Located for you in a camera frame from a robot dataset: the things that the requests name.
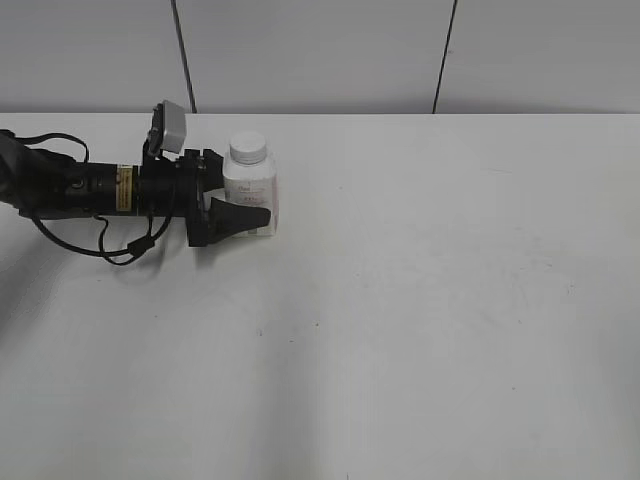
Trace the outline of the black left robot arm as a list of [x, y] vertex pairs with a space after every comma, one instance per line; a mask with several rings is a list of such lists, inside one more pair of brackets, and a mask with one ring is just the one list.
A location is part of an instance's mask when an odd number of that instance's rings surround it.
[[210, 149], [186, 150], [170, 160], [145, 146], [141, 164], [117, 165], [76, 161], [40, 148], [48, 138], [2, 131], [1, 200], [65, 249], [74, 247], [55, 236], [45, 221], [121, 216], [161, 217], [170, 222], [182, 218], [191, 247], [206, 247], [270, 223], [267, 208], [205, 198], [224, 185], [223, 159]]

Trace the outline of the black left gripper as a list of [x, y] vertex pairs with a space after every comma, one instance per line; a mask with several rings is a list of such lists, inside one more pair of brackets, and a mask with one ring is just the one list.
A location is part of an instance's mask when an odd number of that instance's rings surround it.
[[186, 149], [178, 158], [178, 211], [185, 220], [190, 247], [266, 227], [271, 211], [236, 205], [207, 194], [223, 187], [223, 157], [211, 149]]

